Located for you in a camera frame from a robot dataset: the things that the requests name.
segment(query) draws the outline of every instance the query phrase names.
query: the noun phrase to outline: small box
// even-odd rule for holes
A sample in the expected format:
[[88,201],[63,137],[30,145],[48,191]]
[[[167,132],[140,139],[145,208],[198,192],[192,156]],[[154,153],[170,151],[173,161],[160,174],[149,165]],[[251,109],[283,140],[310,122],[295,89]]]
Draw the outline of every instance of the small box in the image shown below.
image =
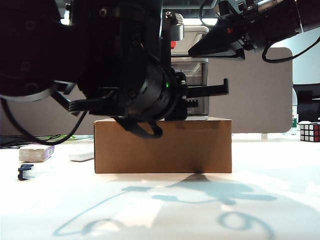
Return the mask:
[[55,146],[29,144],[19,149],[19,161],[37,163],[44,162],[54,154]]
[[159,121],[158,125],[163,136],[144,139],[125,131],[113,119],[94,122],[95,172],[232,172],[230,119]]

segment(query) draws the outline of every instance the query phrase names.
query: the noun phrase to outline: gray partition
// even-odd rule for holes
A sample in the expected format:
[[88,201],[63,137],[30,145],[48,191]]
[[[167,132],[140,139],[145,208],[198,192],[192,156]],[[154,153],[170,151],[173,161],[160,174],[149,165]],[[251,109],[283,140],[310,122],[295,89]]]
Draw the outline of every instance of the gray partition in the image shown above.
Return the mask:
[[[76,87],[68,98],[77,100],[83,99],[85,96]],[[30,103],[9,102],[9,105],[18,122],[36,136],[67,134],[78,119],[51,97]],[[105,118],[105,116],[87,114],[75,134],[92,135],[93,122]],[[20,135],[8,121],[2,109],[0,110],[0,135]]]
[[[229,95],[210,98],[209,115],[232,119],[234,133],[283,133],[292,125],[292,61],[271,64],[261,52],[246,60],[210,59],[208,84],[229,79]],[[271,48],[269,58],[292,56],[288,48]]]

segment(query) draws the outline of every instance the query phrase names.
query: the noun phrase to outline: rubik's cube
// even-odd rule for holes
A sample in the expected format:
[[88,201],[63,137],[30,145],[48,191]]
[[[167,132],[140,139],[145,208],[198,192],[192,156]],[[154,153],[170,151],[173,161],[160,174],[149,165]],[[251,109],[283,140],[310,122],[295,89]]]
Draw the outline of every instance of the rubik's cube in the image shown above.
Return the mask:
[[307,142],[320,142],[320,123],[301,124],[300,140]]

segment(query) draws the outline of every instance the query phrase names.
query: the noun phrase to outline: black cable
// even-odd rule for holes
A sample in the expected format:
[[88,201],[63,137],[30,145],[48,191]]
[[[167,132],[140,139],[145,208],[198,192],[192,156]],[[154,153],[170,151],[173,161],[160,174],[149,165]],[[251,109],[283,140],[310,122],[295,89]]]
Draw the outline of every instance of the black cable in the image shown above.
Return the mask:
[[[61,137],[61,134],[57,134],[57,135],[52,135],[47,139],[44,139],[44,141],[50,141],[53,139],[58,139]],[[0,145],[0,149],[19,149],[23,146],[26,145],[30,145],[30,144],[34,144],[34,141],[27,141],[27,140],[14,140],[11,141],[9,143],[7,143],[6,145]]]
[[8,106],[8,102],[6,99],[1,98],[1,105],[3,108],[4,113],[6,114],[7,118],[9,119],[9,121],[12,123],[12,125],[20,132],[22,133],[27,139],[29,139],[31,142],[35,142],[35,143],[39,143],[42,145],[48,145],[48,146],[52,146],[52,145],[57,145],[57,144],[61,144],[63,142],[65,142],[66,140],[68,140],[78,129],[79,125],[81,124],[82,120],[85,118],[87,111],[84,111],[82,113],[82,115],[80,116],[79,120],[76,122],[74,128],[71,130],[71,132],[63,137],[60,140],[57,141],[48,141],[47,140],[41,140],[35,136],[33,136],[31,133],[29,133],[28,131],[26,131],[15,119],[15,117],[12,115],[10,108]]
[[[215,25],[210,25],[210,24],[206,24],[203,20],[203,10],[204,10],[204,6],[205,4],[208,2],[209,0],[203,0],[201,5],[200,5],[200,8],[199,8],[199,19],[201,21],[201,23],[206,26],[207,28],[213,28]],[[216,6],[217,4],[217,1],[218,0],[213,0],[214,4],[213,4],[213,7]]]
[[269,43],[268,45],[265,46],[264,48],[264,51],[262,53],[262,59],[263,61],[269,63],[269,64],[279,64],[279,63],[285,63],[285,62],[288,62],[288,61],[291,61],[293,59],[296,59],[297,57],[301,56],[302,54],[304,54],[305,52],[309,51],[311,48],[313,48],[315,45],[317,45],[318,43],[320,43],[320,36],[319,38],[311,45],[309,46],[308,48],[306,48],[305,50],[303,50],[302,52],[298,53],[297,55],[294,55],[294,56],[290,56],[290,57],[285,57],[285,58],[279,58],[279,59],[269,59],[267,58],[267,53],[268,53],[268,50],[269,48],[275,44],[276,42],[271,42]]

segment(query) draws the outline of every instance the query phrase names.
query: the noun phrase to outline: wall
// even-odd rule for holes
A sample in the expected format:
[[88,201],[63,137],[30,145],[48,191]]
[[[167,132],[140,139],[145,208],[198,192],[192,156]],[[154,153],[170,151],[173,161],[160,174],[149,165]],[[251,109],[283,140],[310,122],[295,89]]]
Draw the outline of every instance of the wall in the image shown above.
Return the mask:
[[[319,36],[320,28],[298,34],[275,44],[275,46],[289,48],[292,54],[296,55],[313,44]],[[293,60],[293,83],[320,83],[320,43]]]

